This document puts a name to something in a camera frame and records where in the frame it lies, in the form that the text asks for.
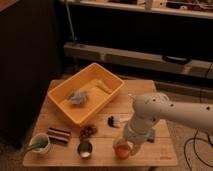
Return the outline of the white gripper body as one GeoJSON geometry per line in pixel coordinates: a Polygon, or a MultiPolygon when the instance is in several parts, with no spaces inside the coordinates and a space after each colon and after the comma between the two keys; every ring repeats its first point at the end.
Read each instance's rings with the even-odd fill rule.
{"type": "Polygon", "coordinates": [[[140,124],[138,127],[133,127],[127,123],[123,129],[123,138],[135,145],[141,145],[147,140],[149,127],[140,124]]]}

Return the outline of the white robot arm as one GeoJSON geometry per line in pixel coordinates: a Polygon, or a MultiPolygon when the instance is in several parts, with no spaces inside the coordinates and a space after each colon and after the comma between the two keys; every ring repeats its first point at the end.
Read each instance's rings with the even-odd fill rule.
{"type": "Polygon", "coordinates": [[[213,135],[213,104],[171,101],[164,93],[145,93],[133,98],[133,115],[123,129],[123,137],[134,145],[147,139],[160,119],[173,121],[213,135]]]}

